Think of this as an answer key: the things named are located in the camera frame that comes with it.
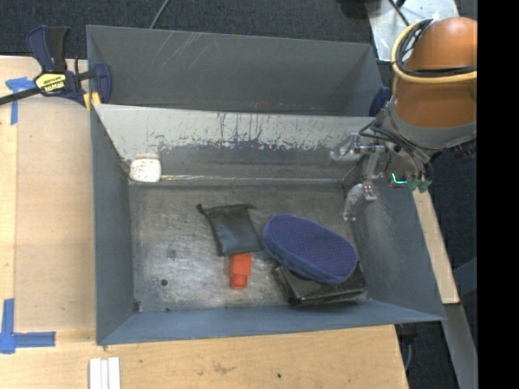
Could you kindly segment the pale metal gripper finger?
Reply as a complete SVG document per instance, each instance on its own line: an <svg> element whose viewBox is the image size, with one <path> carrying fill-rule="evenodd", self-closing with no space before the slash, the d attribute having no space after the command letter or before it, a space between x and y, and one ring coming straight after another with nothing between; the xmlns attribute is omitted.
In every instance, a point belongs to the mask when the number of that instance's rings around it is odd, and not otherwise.
<svg viewBox="0 0 519 389"><path fill-rule="evenodd" d="M358 133L350 133L329 154L332 162L355 162L362 156L362 141Z"/></svg>
<svg viewBox="0 0 519 389"><path fill-rule="evenodd" d="M355 221L364 209L377 199L374 187L370 182L353 185L345 196L342 217L346 221Z"/></svg>

